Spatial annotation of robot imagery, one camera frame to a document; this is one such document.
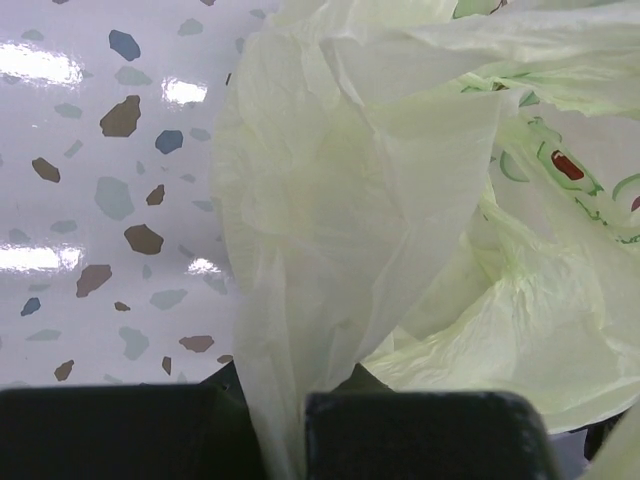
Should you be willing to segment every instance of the terrazzo surface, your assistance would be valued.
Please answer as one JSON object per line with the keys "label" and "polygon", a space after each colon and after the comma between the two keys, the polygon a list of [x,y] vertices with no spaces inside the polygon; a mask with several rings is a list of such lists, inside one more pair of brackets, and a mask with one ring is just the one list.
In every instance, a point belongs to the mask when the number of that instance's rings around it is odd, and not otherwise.
{"label": "terrazzo surface", "polygon": [[24,0],[0,16],[0,388],[198,382],[238,304],[208,186],[275,1]]}

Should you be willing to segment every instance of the brown speckle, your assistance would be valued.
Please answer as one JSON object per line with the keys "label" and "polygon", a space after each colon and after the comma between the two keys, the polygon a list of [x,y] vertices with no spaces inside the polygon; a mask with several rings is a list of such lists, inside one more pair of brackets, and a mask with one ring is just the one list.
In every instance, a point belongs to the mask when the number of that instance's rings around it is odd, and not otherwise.
{"label": "brown speckle", "polygon": [[102,134],[105,137],[128,137],[138,127],[140,115],[140,97],[129,95],[100,120]]}
{"label": "brown speckle", "polygon": [[160,205],[164,200],[164,185],[158,185],[147,197],[147,205]]}
{"label": "brown speckle", "polygon": [[222,363],[223,365],[231,361],[233,361],[233,355],[221,355],[218,357],[218,363]]}
{"label": "brown speckle", "polygon": [[197,337],[184,337],[180,339],[180,345],[192,352],[202,353],[209,350],[213,345],[213,338],[210,335],[200,335]]}
{"label": "brown speckle", "polygon": [[162,359],[162,369],[167,372],[167,375],[171,375],[171,357],[164,357]]}
{"label": "brown speckle", "polygon": [[113,306],[116,307],[116,310],[118,310],[119,312],[128,312],[129,310],[131,310],[131,307],[129,305],[122,302],[116,302],[113,304]]}
{"label": "brown speckle", "polygon": [[134,225],[125,230],[124,236],[134,252],[145,255],[157,255],[162,250],[164,238],[147,225]]}
{"label": "brown speckle", "polygon": [[100,288],[111,278],[111,265],[88,265],[76,282],[76,297],[83,298]]}
{"label": "brown speckle", "polygon": [[33,169],[43,180],[49,180],[53,183],[58,183],[60,181],[60,170],[51,165],[44,158],[36,158],[31,162],[31,165],[33,165]]}
{"label": "brown speckle", "polygon": [[69,378],[71,370],[73,370],[74,363],[75,362],[73,360],[69,360],[68,362],[64,362],[62,365],[56,368],[53,374],[56,376],[56,379],[58,379],[59,382],[64,382],[67,378]]}

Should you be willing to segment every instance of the white speckled tabletop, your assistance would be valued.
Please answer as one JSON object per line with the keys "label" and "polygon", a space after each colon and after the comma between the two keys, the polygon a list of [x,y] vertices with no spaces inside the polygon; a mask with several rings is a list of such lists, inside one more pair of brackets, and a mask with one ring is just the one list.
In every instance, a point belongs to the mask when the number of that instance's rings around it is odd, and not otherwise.
{"label": "white speckled tabletop", "polygon": [[210,138],[275,3],[4,6],[0,386],[197,382],[230,361]]}

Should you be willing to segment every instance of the blue speckle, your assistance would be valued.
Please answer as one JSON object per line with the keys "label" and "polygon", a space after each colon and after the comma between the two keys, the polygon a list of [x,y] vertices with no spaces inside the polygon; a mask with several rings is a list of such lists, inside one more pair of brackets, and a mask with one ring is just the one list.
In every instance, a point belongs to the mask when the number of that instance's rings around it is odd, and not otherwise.
{"label": "blue speckle", "polygon": [[33,312],[37,312],[40,310],[40,299],[38,297],[32,297],[27,300],[27,303],[22,307],[22,311],[20,312],[21,317],[26,317],[27,315],[31,315]]}
{"label": "blue speckle", "polygon": [[182,148],[184,137],[180,130],[165,130],[156,138],[156,148],[165,155]]}
{"label": "blue speckle", "polygon": [[129,62],[140,58],[140,46],[128,33],[111,30],[111,33],[109,33],[109,46],[111,50],[115,50]]}

